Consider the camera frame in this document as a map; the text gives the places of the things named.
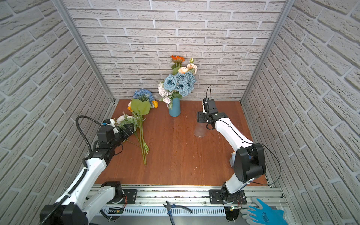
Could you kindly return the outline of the peach rose flower stem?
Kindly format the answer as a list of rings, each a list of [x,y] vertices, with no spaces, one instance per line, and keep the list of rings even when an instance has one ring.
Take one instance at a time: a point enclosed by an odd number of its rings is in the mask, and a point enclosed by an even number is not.
[[[189,60],[189,64],[185,67],[180,67],[178,69],[178,73],[185,74],[185,73],[191,73],[195,75],[197,73],[198,67],[196,64],[194,64],[194,59],[191,58]]]

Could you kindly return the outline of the blue hydrangea flower stem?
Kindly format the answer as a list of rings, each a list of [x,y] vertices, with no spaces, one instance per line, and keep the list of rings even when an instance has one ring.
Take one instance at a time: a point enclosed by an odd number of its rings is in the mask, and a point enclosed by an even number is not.
[[[153,101],[155,101],[152,92],[147,89],[140,89],[138,91],[135,91],[133,95],[133,99],[138,99],[141,101],[149,101],[151,104]]]

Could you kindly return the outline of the teal ceramic vase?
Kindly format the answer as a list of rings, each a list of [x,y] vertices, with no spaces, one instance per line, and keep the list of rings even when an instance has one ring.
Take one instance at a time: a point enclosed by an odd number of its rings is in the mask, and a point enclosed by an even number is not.
[[[172,117],[178,117],[181,114],[181,104],[179,98],[172,100],[172,107],[169,108],[169,115]]]

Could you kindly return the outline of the clear ribbed glass vase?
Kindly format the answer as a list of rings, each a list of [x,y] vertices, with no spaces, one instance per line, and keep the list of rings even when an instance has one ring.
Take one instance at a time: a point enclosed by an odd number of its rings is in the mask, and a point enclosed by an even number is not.
[[[194,135],[197,138],[204,138],[206,136],[206,132],[207,132],[207,123],[197,123],[196,127],[194,129]]]

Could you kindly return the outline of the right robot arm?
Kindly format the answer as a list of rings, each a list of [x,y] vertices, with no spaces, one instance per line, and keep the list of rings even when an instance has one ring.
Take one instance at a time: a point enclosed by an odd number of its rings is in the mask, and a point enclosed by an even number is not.
[[[233,148],[230,164],[234,174],[221,189],[223,201],[231,203],[250,182],[266,173],[264,147],[246,138],[224,112],[218,111],[215,100],[204,98],[202,107],[202,112],[197,112],[197,122],[210,125],[211,129],[219,132]]]

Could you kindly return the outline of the orange gerbera flower stem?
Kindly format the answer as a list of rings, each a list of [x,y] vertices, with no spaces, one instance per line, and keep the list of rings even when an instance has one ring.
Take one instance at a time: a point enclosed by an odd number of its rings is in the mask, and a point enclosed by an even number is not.
[[[171,66],[172,74],[176,75],[178,70],[182,67],[182,63],[185,61],[185,58],[181,56],[171,56],[173,65]]]

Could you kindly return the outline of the white lilac flower bouquet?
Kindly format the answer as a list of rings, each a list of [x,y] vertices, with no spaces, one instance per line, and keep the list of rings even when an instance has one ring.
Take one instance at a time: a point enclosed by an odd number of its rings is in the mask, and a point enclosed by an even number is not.
[[[172,109],[173,107],[173,93],[166,90],[164,84],[161,82],[158,84],[158,92],[161,96],[160,101],[166,103],[168,109]]]

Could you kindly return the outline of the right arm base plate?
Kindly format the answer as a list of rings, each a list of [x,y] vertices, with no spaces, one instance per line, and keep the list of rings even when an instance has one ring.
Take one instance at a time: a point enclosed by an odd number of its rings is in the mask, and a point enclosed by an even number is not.
[[[238,204],[243,205],[247,203],[244,190],[240,190],[233,194],[227,193],[222,189],[211,189],[209,190],[210,203],[211,204]]]

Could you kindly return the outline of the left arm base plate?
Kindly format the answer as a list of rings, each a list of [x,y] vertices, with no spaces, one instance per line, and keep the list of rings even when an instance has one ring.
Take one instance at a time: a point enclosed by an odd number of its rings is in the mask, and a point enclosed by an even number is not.
[[[109,201],[107,204],[135,204],[137,199],[137,190],[136,189],[123,189],[122,199],[118,199],[116,201]]]

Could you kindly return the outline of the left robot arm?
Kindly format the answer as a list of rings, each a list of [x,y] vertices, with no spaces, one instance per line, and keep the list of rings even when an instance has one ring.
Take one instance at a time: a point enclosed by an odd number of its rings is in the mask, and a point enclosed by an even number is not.
[[[103,124],[98,132],[98,147],[83,159],[82,172],[65,193],[54,203],[44,206],[40,212],[42,225],[89,225],[92,219],[108,203],[124,199],[121,183],[107,181],[92,197],[88,197],[97,178],[116,155],[115,149],[135,132],[134,124],[115,126]]]

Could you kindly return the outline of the dusty blue flower stem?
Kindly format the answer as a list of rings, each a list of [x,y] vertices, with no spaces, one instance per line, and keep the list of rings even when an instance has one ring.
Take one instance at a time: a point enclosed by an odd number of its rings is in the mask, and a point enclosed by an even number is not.
[[[166,90],[172,92],[173,98],[183,98],[193,91],[196,82],[195,76],[191,73],[177,73],[169,75],[163,84]]]

